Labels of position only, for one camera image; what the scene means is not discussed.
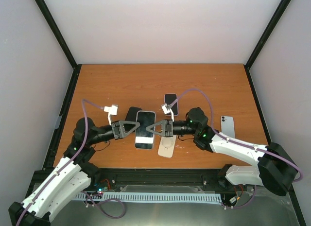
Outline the black phone case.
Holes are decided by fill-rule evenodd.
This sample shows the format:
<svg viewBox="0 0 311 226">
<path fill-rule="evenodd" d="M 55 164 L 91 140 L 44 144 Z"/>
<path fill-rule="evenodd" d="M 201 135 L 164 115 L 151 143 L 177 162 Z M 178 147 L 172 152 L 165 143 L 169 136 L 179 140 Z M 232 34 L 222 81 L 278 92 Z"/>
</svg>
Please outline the black phone case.
<svg viewBox="0 0 311 226">
<path fill-rule="evenodd" d="M 141 110 L 140 107 L 131 106 L 127 112 L 125 120 L 135 122 L 137 120 L 137 113 Z"/>
</svg>

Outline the cream white phone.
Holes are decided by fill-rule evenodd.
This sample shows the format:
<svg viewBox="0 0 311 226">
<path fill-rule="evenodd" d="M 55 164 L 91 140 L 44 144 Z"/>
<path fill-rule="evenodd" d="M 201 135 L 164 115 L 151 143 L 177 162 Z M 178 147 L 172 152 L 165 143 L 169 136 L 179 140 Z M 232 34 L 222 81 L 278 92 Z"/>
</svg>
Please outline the cream white phone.
<svg viewBox="0 0 311 226">
<path fill-rule="evenodd" d="M 176 135 L 172 137 L 162 137 L 158 148 L 158 155 L 165 158 L 172 158 L 175 142 Z"/>
</svg>

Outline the lilac phone case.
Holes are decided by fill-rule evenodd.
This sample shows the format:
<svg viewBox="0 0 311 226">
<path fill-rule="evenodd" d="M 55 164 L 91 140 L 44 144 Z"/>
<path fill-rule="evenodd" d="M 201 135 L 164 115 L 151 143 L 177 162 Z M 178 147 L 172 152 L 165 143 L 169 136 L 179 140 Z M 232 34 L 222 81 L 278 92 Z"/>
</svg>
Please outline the lilac phone case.
<svg viewBox="0 0 311 226">
<path fill-rule="evenodd" d="M 176 102 L 176 103 L 171 107 L 171 109 L 172 109 L 173 112 L 174 112 L 174 116 L 178 116 L 178 114 L 179 114 L 178 102 Z"/>
</svg>

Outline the black screen phone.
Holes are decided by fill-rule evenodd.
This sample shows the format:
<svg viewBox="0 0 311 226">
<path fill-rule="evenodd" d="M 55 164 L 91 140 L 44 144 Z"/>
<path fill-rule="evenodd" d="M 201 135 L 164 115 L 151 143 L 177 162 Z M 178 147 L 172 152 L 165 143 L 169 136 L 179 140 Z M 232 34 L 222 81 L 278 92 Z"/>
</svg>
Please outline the black screen phone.
<svg viewBox="0 0 311 226">
<path fill-rule="evenodd" d="M 167 105 L 172 104 L 177 99 L 177 95 L 174 93 L 165 94 L 164 96 L 164 102 Z"/>
</svg>

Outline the light blue phone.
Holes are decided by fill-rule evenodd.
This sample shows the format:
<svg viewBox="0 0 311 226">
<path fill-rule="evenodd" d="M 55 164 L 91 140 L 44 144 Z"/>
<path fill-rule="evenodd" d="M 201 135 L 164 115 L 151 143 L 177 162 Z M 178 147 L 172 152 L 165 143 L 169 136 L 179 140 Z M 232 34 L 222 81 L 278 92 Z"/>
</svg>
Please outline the light blue phone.
<svg viewBox="0 0 311 226">
<path fill-rule="evenodd" d="M 229 137 L 235 138 L 234 118 L 221 116 L 221 132 Z"/>
</svg>

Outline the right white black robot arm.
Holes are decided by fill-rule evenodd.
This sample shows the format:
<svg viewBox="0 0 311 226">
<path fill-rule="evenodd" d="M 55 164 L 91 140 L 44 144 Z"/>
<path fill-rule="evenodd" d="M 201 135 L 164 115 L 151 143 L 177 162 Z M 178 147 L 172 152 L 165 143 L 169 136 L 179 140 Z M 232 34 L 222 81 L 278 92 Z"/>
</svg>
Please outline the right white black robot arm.
<svg viewBox="0 0 311 226">
<path fill-rule="evenodd" d="M 184 121 L 162 120 L 146 127 L 162 137 L 193 135 L 194 144 L 202 151 L 231 156 L 247 166 L 223 168 L 221 180 L 231 185 L 263 186 L 271 193 L 285 196 L 296 175 L 297 165 L 278 143 L 260 145 L 232 138 L 208 125 L 208 118 L 199 107 L 192 108 Z"/>
</svg>

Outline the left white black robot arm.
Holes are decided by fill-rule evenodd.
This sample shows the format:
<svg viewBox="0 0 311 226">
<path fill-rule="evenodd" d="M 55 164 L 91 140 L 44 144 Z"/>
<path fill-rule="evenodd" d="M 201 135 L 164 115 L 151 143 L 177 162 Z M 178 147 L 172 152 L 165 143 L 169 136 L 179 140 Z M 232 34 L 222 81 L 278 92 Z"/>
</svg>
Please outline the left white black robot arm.
<svg viewBox="0 0 311 226">
<path fill-rule="evenodd" d="M 73 131 L 71 144 L 54 170 L 21 203 L 9 207 L 14 226 L 49 226 L 56 215 L 81 191 L 101 183 L 100 169 L 89 160 L 93 145 L 123 139 L 139 128 L 139 122 L 116 121 L 96 127 L 91 118 L 81 118 Z"/>
</svg>

